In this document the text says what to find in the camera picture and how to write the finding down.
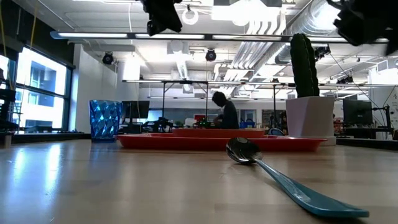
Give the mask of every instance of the person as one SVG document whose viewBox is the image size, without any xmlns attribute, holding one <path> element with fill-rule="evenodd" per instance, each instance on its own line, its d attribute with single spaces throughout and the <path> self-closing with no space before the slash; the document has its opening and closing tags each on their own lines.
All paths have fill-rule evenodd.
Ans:
<svg viewBox="0 0 398 224">
<path fill-rule="evenodd" d="M 232 101 L 226 99 L 224 93 L 215 92 L 212 98 L 213 102 L 224 108 L 224 113 L 218 115 L 214 120 L 214 124 L 221 129 L 239 129 L 238 113 Z"/>
<path fill-rule="evenodd" d="M 281 117 L 281 121 L 280 121 L 280 128 L 282 130 L 282 132 L 284 133 L 284 135 L 288 135 L 288 131 L 287 131 L 287 115 L 286 115 L 286 111 L 283 111 L 280 113 L 280 117 Z"/>
</svg>

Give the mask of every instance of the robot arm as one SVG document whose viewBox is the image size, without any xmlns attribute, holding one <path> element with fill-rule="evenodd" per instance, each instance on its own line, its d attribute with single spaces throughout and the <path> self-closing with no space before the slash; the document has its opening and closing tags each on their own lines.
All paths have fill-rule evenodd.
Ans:
<svg viewBox="0 0 398 224">
<path fill-rule="evenodd" d="M 334 25 L 340 36 L 353 46 L 371 44 L 378 38 L 389 40 L 386 55 L 398 50 L 398 1 L 326 0 L 340 10 Z"/>
</svg>

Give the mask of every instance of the fluorescent light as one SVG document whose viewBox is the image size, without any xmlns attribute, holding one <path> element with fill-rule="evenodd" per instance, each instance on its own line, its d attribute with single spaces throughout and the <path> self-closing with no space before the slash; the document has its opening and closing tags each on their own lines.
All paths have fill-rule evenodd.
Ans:
<svg viewBox="0 0 398 224">
<path fill-rule="evenodd" d="M 175 99 L 181 99 L 181 100 L 205 100 L 206 98 L 200 98 L 200 97 L 176 97 Z"/>
<path fill-rule="evenodd" d="M 245 82 L 208 82 L 209 84 L 244 85 Z"/>
<path fill-rule="evenodd" d="M 380 39 L 377 39 L 376 41 L 375 41 L 375 43 L 388 43 L 389 41 L 388 41 L 388 39 L 387 38 L 380 38 Z"/>
<path fill-rule="evenodd" d="M 60 37 L 65 38 L 127 38 L 127 34 L 112 34 L 112 33 L 58 33 Z"/>
<path fill-rule="evenodd" d="M 114 3 L 114 4 L 131 4 L 137 3 L 140 4 L 141 2 L 138 0 L 72 0 L 72 1 L 80 1 L 80 2 L 102 2 L 102 3 Z M 200 1 L 182 1 L 180 4 L 201 4 Z"/>
<path fill-rule="evenodd" d="M 282 71 L 286 66 L 284 65 L 263 65 L 255 78 L 270 78 L 273 77 L 276 73 Z"/>
<path fill-rule="evenodd" d="M 253 99 L 251 99 L 251 98 L 230 98 L 230 100 L 236 100 L 236 101 L 238 101 L 238 100 L 241 100 L 241 101 L 248 101 L 248 100 L 253 100 Z"/>
<path fill-rule="evenodd" d="M 123 81 L 131 83 L 162 83 L 161 80 L 123 80 Z"/>
<path fill-rule="evenodd" d="M 281 41 L 281 36 L 275 35 L 213 35 L 215 40 L 252 40 L 252 41 Z"/>
<path fill-rule="evenodd" d="M 136 34 L 137 39 L 204 39 L 203 34 Z"/>
<path fill-rule="evenodd" d="M 311 42 L 318 43 L 347 43 L 347 40 L 342 37 L 311 37 L 308 36 Z"/>
<path fill-rule="evenodd" d="M 169 97 L 169 96 L 165 96 L 164 98 L 165 99 L 174 99 L 174 97 Z M 148 96 L 148 99 L 162 99 L 163 100 L 163 97 L 162 96 Z"/>
<path fill-rule="evenodd" d="M 250 99 L 250 96 L 241 96 L 241 95 L 238 95 L 238 96 L 234 96 L 235 98 L 240 98 L 240 99 Z"/>
<path fill-rule="evenodd" d="M 312 47 L 327 47 L 328 44 L 311 44 Z"/>
<path fill-rule="evenodd" d="M 270 83 L 270 82 L 267 82 L 267 83 L 262 83 L 262 82 L 249 82 L 249 83 L 246 83 L 247 85 L 280 85 L 280 83 Z"/>
<path fill-rule="evenodd" d="M 161 96 L 148 96 L 149 99 L 163 99 Z M 206 98 L 200 98 L 200 97 L 170 97 L 170 96 L 165 96 L 165 99 L 168 100 L 205 100 Z"/>
</svg>

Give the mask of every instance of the black hair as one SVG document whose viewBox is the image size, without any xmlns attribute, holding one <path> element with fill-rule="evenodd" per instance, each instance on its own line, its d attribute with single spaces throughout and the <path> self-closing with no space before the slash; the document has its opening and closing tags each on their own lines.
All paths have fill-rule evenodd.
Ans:
<svg viewBox="0 0 398 224">
<path fill-rule="evenodd" d="M 213 102 L 215 102 L 218 106 L 223 106 L 223 104 L 225 104 L 227 101 L 224 93 L 218 91 L 213 94 L 211 100 L 213 100 Z"/>
</svg>

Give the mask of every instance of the table surface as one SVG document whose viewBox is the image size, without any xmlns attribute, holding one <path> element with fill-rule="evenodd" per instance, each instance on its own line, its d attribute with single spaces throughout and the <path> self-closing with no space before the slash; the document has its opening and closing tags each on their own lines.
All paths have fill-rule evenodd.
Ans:
<svg viewBox="0 0 398 224">
<path fill-rule="evenodd" d="M 120 150 L 90 140 L 0 149 L 0 223 L 395 223 L 398 154 L 324 147 L 266 163 L 370 218 L 317 218 L 258 166 L 222 152 Z"/>
</svg>

